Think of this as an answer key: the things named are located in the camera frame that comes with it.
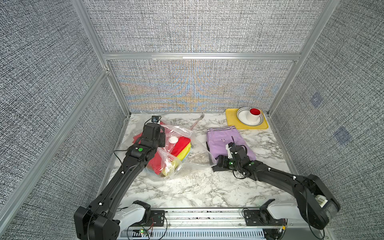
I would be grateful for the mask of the purple garment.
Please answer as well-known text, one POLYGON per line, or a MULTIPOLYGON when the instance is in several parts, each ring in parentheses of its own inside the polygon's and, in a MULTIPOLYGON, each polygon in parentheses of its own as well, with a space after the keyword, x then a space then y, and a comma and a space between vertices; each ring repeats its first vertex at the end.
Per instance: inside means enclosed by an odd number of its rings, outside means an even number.
POLYGON ((246 141, 240 135, 235 126, 223 127, 223 128, 211 128, 207 130, 207 141, 218 143, 223 142, 222 145, 226 146, 229 143, 235 143, 236 145, 242 145, 247 148, 247 155, 251 160, 256 160, 257 157, 251 148, 247 145, 246 141))

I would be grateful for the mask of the clear plastic vacuum bag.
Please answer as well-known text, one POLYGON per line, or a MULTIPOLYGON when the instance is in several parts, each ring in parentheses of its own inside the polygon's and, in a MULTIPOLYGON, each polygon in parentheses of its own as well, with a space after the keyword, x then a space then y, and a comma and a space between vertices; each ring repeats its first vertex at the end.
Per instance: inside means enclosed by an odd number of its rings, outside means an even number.
POLYGON ((214 166, 212 154, 197 139, 196 133, 184 126, 171 125, 160 116, 152 116, 150 123, 160 124, 165 134, 163 147, 157 148, 146 170, 154 181, 183 178, 214 166))

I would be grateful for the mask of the black trousers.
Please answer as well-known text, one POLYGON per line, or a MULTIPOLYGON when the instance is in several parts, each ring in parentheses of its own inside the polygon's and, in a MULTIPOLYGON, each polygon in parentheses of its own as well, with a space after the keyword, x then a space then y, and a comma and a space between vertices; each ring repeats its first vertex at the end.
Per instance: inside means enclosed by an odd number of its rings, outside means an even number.
POLYGON ((223 142, 218 142, 218 143, 211 143, 209 141, 206 141, 206 146, 207 146, 207 149, 208 151, 210 152, 211 156, 210 156, 210 163, 215 166, 217 164, 217 160, 216 158, 219 156, 219 155, 223 155, 223 156, 228 156, 228 152, 227 152, 227 149, 224 145, 222 145, 223 142))

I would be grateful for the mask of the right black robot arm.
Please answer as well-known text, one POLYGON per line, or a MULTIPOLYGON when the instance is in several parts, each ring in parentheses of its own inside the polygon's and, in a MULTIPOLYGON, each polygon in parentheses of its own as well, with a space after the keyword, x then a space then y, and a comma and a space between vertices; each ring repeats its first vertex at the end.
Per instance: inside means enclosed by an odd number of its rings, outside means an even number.
POLYGON ((315 176, 293 175, 274 169, 263 162, 251 160, 244 146, 230 143, 227 153, 213 160, 213 170, 239 173, 243 179, 263 182, 283 190, 295 198, 295 203, 269 200, 260 207, 262 217, 273 219, 302 219, 315 229, 323 230, 341 210, 323 181, 315 176))

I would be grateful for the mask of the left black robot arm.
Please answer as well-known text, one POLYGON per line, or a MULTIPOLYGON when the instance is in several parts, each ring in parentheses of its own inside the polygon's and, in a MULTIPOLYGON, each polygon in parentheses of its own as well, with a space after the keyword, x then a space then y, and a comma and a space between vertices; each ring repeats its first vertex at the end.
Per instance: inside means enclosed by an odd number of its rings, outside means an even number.
POLYGON ((158 121, 146 123, 142 136, 127 149, 124 161, 102 192, 87 207, 74 214, 77 238, 80 240, 116 240, 121 232, 134 224, 149 220, 150 205, 135 201, 118 211, 120 202, 135 178, 166 143, 165 128, 158 121))

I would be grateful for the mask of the yellow plastic tray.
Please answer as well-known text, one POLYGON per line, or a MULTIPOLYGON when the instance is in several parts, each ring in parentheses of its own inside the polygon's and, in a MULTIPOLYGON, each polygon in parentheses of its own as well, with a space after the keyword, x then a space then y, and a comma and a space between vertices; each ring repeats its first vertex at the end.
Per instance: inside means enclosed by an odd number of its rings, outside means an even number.
POLYGON ((252 127, 252 126, 247 126, 238 120, 237 111, 238 109, 226 109, 225 114, 226 114, 228 126, 235 126, 238 130, 266 130, 269 128, 268 122, 263 112, 262 112, 262 115, 264 117, 263 123, 260 124, 259 126, 252 127))

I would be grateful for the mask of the white patterned bowl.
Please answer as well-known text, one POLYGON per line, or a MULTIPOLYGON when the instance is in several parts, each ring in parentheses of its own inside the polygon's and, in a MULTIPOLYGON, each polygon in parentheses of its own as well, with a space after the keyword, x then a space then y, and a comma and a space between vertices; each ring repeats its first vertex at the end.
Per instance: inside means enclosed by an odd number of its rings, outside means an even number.
POLYGON ((262 111, 259 109, 261 111, 260 122, 258 124, 252 124, 251 122, 249 122, 247 120, 247 113, 249 112, 250 109, 251 109, 251 107, 243 107, 243 108, 238 109, 238 111, 237 111, 238 120, 247 126, 252 126, 252 127, 259 126, 264 121, 262 111))

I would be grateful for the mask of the white cup red inside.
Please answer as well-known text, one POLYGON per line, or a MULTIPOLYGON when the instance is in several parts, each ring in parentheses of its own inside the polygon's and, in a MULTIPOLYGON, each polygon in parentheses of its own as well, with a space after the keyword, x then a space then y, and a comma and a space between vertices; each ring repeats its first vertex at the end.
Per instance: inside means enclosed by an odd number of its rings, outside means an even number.
POLYGON ((261 111, 257 108, 251 108, 247 113, 247 120, 252 124, 258 124, 260 122, 261 111))

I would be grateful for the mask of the colourful folded clothes stack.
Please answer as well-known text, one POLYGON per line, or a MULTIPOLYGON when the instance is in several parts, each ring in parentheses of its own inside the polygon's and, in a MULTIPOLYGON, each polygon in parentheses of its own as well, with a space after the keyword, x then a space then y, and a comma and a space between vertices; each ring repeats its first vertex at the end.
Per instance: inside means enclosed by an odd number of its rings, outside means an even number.
POLYGON ((188 156, 192 148, 190 138, 174 131, 166 133, 165 140, 165 146, 157 150, 154 158, 147 165, 149 170, 160 177, 167 177, 172 174, 188 156))

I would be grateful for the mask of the pink handled fork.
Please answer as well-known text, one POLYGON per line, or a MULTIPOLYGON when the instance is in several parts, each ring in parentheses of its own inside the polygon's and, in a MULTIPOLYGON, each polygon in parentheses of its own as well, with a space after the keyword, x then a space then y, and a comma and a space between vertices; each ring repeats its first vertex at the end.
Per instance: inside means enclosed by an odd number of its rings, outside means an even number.
POLYGON ((199 123, 199 121, 201 121, 204 117, 205 117, 205 113, 202 113, 200 117, 192 124, 192 126, 190 127, 190 130, 193 130, 194 127, 199 123))

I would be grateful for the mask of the aluminium front rail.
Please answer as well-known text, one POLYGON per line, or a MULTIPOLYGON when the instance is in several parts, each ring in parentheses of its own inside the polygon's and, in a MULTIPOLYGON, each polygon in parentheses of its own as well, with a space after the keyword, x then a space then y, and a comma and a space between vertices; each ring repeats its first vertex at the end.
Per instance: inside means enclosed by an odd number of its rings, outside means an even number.
POLYGON ((176 223, 191 223, 197 225, 213 225, 215 222, 223 225, 227 222, 241 222, 246 225, 242 210, 235 209, 166 209, 165 226, 176 223))

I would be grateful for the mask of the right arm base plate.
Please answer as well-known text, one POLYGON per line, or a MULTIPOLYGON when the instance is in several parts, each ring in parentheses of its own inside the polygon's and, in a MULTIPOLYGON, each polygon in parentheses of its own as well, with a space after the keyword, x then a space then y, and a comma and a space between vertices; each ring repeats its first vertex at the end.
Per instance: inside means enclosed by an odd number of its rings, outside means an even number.
POLYGON ((283 226, 286 221, 285 219, 274 219, 266 211, 260 210, 242 210, 243 218, 245 219, 246 226, 283 226))

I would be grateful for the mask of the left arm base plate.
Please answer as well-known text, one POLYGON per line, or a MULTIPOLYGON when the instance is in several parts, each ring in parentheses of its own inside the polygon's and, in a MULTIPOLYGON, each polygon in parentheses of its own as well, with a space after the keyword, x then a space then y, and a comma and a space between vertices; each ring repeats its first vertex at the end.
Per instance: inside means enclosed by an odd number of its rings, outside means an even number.
POLYGON ((148 218, 144 219, 142 223, 135 223, 132 227, 164 227, 165 226, 165 211, 164 210, 151 210, 148 218))

